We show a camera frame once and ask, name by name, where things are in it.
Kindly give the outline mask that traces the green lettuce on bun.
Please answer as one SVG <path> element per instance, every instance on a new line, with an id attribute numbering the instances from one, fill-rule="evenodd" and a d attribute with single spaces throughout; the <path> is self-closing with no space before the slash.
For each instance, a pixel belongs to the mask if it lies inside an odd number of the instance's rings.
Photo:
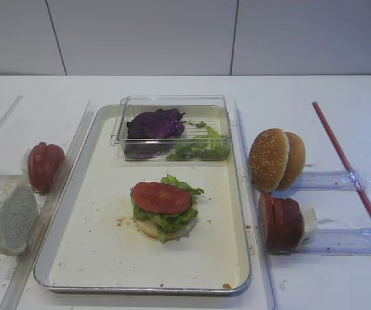
<path id="1" fill-rule="evenodd" d="M 198 221 L 197 197 L 204 190 L 167 174 L 130 189 L 133 219 L 139 230 L 160 242 L 182 238 Z"/>

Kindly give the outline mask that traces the clear holder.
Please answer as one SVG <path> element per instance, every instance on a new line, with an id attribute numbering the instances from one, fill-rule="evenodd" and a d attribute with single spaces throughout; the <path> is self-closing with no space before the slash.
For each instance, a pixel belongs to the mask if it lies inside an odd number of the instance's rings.
<path id="1" fill-rule="evenodd" d="M 317 229 L 297 249 L 269 250 L 273 255 L 371 256 L 371 228 Z"/>
<path id="2" fill-rule="evenodd" d="M 328 172 L 306 171 L 295 181 L 292 190 L 296 191 L 360 191 L 367 182 L 356 170 Z"/>

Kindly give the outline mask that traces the sliced tomato stack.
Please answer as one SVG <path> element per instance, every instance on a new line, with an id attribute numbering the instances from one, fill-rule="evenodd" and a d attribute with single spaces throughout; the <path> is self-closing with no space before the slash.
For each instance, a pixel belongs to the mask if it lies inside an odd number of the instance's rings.
<path id="1" fill-rule="evenodd" d="M 50 192 L 56 172 L 65 159 L 63 149 L 55 144 L 40 142 L 28 156 L 28 177 L 31 186 L 39 193 Z"/>

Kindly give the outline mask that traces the left long clear rail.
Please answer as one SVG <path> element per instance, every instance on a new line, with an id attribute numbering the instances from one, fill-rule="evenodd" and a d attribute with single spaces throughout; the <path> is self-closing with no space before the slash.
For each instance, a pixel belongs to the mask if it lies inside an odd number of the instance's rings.
<path id="1" fill-rule="evenodd" d="M 55 183 L 48 194 L 46 202 L 35 223 L 28 241 L 28 247 L 17 259 L 17 267 L 15 268 L 9 286 L 0 304 L 0 310 L 16 309 L 19 304 L 35 259 L 37 258 L 37 254 L 49 228 L 52 216 L 55 214 L 55 209 L 61 198 L 67 179 L 72 171 L 72 167 L 75 164 L 79 150 L 84 142 L 93 116 L 94 104 L 89 101 L 68 148 L 65 160 L 57 171 Z"/>

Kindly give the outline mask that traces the pale bun half upright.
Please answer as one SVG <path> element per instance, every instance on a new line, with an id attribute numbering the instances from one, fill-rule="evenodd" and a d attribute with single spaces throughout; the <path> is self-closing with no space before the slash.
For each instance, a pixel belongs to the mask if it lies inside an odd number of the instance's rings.
<path id="1" fill-rule="evenodd" d="M 11 183 L 0 190 L 0 253 L 20 255 L 27 246 L 39 215 L 36 198 L 25 183 Z"/>

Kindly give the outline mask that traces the brown burger bun half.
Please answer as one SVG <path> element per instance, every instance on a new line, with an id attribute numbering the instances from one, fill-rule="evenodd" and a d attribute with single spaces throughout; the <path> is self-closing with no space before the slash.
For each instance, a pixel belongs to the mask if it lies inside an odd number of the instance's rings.
<path id="1" fill-rule="evenodd" d="M 288 161 L 283 178 L 277 191 L 285 191 L 290 188 L 303 171 L 306 160 L 305 144 L 301 137 L 293 132 L 285 132 L 289 141 Z"/>

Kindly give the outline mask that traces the right long clear rail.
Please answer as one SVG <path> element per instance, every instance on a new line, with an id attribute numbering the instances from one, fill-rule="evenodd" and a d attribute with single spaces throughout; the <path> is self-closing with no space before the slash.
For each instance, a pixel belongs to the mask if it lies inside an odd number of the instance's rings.
<path id="1" fill-rule="evenodd" d="M 265 250 L 265 243 L 263 238 L 263 232 L 261 227 L 261 219 L 258 215 L 258 194 L 253 188 L 251 182 L 251 174 L 248 166 L 248 155 L 246 149 L 245 135 L 243 122 L 241 117 L 241 111 L 238 109 L 237 101 L 234 100 L 233 103 L 233 114 L 236 124 L 236 140 L 237 149 L 239 153 L 239 159 L 241 160 L 241 181 L 243 183 L 243 188 L 247 195 L 247 207 L 249 212 L 248 219 L 252 224 L 251 232 L 247 232 L 247 237 L 250 241 L 253 241 L 253 249 L 250 254 L 250 259 L 252 265 L 254 262 L 257 263 L 257 268 L 261 272 L 261 281 L 263 286 L 263 291 L 265 294 L 265 307 L 264 309 L 279 309 L 277 297 L 275 294 L 274 283 L 272 278 L 272 272 L 270 271 L 270 261 Z"/>

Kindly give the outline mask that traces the tomato slice on bun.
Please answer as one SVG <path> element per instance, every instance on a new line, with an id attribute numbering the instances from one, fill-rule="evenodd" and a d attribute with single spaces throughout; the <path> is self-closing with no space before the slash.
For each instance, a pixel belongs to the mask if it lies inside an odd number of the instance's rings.
<path id="1" fill-rule="evenodd" d="M 132 198 L 140 209 L 156 214 L 175 215 L 191 206 L 188 191 L 158 182 L 139 182 L 132 189 Z"/>

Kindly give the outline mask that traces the clear plastic container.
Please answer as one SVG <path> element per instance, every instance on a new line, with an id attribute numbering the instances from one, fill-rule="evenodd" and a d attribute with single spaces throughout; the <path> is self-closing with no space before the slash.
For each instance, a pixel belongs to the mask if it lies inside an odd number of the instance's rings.
<path id="1" fill-rule="evenodd" d="M 143 112 L 155 112 L 157 109 L 178 109 L 184 113 L 181 123 L 185 130 L 178 138 L 168 139 L 128 139 L 127 126 L 138 114 Z M 201 96 L 128 96 L 122 99 L 119 110 L 115 117 L 115 125 L 111 134 L 110 143 L 117 147 L 118 155 L 125 160 L 145 161 L 145 160 L 166 160 L 166 157 L 174 152 L 175 146 L 188 141 L 196 135 L 206 134 L 205 129 L 197 129 L 196 123 L 204 121 L 213 127 L 221 135 L 229 136 L 228 145 L 231 149 L 231 133 L 228 111 L 226 109 L 225 98 L 222 95 L 201 95 Z M 137 160 L 127 158 L 124 149 L 128 144 L 135 143 L 162 143 L 172 145 L 166 152 L 148 158 Z"/>

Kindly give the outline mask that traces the purple cabbage leaf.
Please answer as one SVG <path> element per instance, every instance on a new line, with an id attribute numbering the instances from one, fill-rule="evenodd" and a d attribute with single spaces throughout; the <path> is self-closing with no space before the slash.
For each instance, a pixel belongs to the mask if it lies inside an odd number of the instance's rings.
<path id="1" fill-rule="evenodd" d="M 181 123 L 183 115 L 184 113 L 180 113 L 177 108 L 140 113 L 126 124 L 127 138 L 129 140 L 178 138 L 185 130 Z M 145 160 L 168 151 L 171 146 L 162 143 L 128 144 L 124 154 L 127 158 Z"/>

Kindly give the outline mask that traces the green lettuce in container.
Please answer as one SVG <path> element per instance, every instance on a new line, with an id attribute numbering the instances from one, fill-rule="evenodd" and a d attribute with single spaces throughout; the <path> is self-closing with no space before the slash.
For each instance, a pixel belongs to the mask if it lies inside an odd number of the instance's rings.
<path id="1" fill-rule="evenodd" d="M 221 135 L 213 127 L 200 121 L 197 129 L 205 129 L 206 134 L 196 135 L 188 141 L 178 143 L 174 152 L 166 157 L 169 161 L 180 160 L 225 160 L 228 156 L 229 136 Z"/>

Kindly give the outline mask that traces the long clear rail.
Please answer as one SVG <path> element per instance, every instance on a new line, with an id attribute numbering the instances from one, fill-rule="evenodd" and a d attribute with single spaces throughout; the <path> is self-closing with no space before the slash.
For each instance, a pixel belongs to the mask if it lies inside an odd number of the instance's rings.
<path id="1" fill-rule="evenodd" d="M 261 281 L 263 286 L 263 291 L 265 294 L 265 307 L 264 309 L 279 309 L 277 297 L 275 294 L 274 283 L 272 278 L 272 272 L 270 271 L 270 261 L 265 250 L 265 243 L 263 238 L 263 232 L 261 227 L 261 219 L 258 215 L 258 194 L 253 188 L 251 182 L 251 174 L 248 166 L 248 155 L 246 149 L 245 135 L 243 122 L 241 117 L 241 111 L 238 109 L 237 101 L 234 100 L 233 103 L 233 114 L 236 124 L 236 140 L 237 149 L 239 153 L 239 159 L 241 160 L 241 181 L 243 183 L 243 188 L 247 195 L 247 207 L 249 212 L 248 219 L 252 224 L 251 232 L 247 232 L 247 237 L 250 241 L 253 241 L 253 249 L 250 254 L 250 259 L 252 265 L 254 262 L 257 263 L 257 268 L 261 272 Z"/>
<path id="2" fill-rule="evenodd" d="M 48 194 L 46 202 L 35 223 L 28 241 L 28 247 L 17 259 L 17 267 L 15 268 L 9 286 L 0 304 L 0 310 L 16 309 L 19 304 L 35 259 L 37 258 L 37 254 L 49 228 L 52 216 L 55 214 L 55 209 L 61 198 L 67 179 L 72 171 L 72 167 L 75 164 L 79 150 L 84 142 L 93 116 L 94 104 L 89 101 L 68 148 L 65 160 L 57 171 L 55 183 Z"/>

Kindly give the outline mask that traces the right lower clear holder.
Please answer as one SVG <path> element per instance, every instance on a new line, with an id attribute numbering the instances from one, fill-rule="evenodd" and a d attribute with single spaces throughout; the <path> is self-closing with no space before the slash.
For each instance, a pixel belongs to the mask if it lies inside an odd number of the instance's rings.
<path id="1" fill-rule="evenodd" d="M 371 256 L 371 228 L 317 229 L 297 249 L 269 250 L 273 255 Z"/>

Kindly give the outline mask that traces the red plastic strip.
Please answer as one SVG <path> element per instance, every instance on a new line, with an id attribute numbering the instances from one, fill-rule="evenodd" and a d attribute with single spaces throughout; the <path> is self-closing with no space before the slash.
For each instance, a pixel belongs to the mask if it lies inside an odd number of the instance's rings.
<path id="1" fill-rule="evenodd" d="M 323 111 L 321 110 L 319 104 L 316 102 L 316 101 L 313 101 L 312 102 L 312 106 L 330 140 L 330 142 L 332 143 L 341 163 L 343 164 L 343 167 L 345 168 L 345 170 L 348 172 L 348 175 L 349 175 L 349 178 L 350 180 L 352 181 L 353 185 L 354 185 L 354 188 L 358 194 L 358 196 L 360 197 L 360 200 L 361 202 L 363 203 L 365 209 L 366 209 L 366 212 L 368 213 L 370 219 L 371 219 L 371 201 L 370 199 L 368 198 L 365 190 L 363 189 L 362 185 L 358 182 L 357 180 L 357 177 L 356 176 L 352 176 L 352 171 L 353 171 L 353 168 L 351 166 L 351 164 L 349 163 L 345 153 L 343 152 L 334 132 L 332 131 L 330 125 L 328 124 L 328 121 L 326 120 L 325 118 L 325 115 L 323 114 Z"/>

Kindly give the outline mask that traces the right upper clear holder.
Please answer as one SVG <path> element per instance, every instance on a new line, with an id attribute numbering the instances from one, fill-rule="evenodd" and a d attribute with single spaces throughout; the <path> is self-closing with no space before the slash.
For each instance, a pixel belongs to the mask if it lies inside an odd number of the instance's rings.
<path id="1" fill-rule="evenodd" d="M 328 172 L 306 171 L 295 181 L 292 190 L 296 191 L 360 191 L 367 182 L 356 170 Z"/>

